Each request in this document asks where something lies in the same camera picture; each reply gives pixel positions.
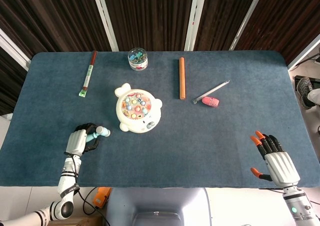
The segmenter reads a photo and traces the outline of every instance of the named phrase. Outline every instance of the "blue table mat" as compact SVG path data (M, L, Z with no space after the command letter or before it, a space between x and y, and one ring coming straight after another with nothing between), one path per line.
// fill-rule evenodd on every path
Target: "blue table mat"
M283 57L274 51L148 52L133 71L126 52L99 52L88 92L79 97L91 52L43 52L30 69L0 150L1 186L56 186L75 127L92 122L112 131L85 153L79 185L86 187L274 187L250 167L267 167L250 140L275 135L301 177L320 185L309 140ZM185 58L186 100L179 100L179 58ZM218 108L193 98L218 84ZM122 132L114 90L123 83L163 102L159 124L143 134Z

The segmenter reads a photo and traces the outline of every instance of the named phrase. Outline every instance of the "clear container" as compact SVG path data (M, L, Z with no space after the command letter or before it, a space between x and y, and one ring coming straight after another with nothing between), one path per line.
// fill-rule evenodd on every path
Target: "clear container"
M142 71L148 66L148 55L141 47L135 47L128 53L130 67L135 71Z

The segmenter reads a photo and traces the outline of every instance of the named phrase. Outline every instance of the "silver pen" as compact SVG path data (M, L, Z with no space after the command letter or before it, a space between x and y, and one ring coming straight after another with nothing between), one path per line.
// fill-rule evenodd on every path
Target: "silver pen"
M207 96L207 95L209 95L209 94L213 93L214 91L216 91L216 90L218 90L218 89L222 88L223 86L227 85L229 82L230 82L230 80L228 80L228 81L225 81L225 82L221 83L221 84L220 84L220 85L218 85L217 87L214 87L213 89L209 90L208 92L205 92L205 93L204 93L204 94L202 94L201 96L199 96L199 97L197 97L197 98L193 99L193 100L192 100L192 102L193 102L194 104L196 104L199 100L202 100L202 98L204 98L205 96Z

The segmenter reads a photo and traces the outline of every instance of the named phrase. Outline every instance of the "white robotic hand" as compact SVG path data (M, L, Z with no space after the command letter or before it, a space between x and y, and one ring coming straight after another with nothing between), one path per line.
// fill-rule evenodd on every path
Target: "white robotic hand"
M69 218L74 210L74 195L80 189L77 183L81 166L80 157L85 152L97 148L99 144L97 137L100 135L108 137L110 131L93 123L80 125L71 133L65 150L68 157L65 159L57 187L61 201L52 202L47 207L21 218L0 222L0 226L47 226L50 221ZM93 145L86 145L86 142L93 139L95 139Z
M254 167L251 168L251 172L257 178L273 181L276 186L283 189L283 199L297 226L320 226L306 193L297 188L300 176L289 154L283 150L276 137L259 131L255 134L259 139L251 136L251 140L257 146L270 174L260 173Z

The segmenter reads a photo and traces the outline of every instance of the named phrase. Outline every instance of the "orange fingertip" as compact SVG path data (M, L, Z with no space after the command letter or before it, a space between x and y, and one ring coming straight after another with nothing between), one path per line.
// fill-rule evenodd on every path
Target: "orange fingertip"
M257 135L258 136L258 138L260 139L260 140L262 140L262 139L265 139L266 137L260 132L260 131L255 131L255 135Z
M262 145L262 142L255 136L250 136L250 139L254 142L255 146Z
M257 178L259 178L259 176L262 175L262 173L260 173L258 169L256 169L255 167L250 168L250 170Z

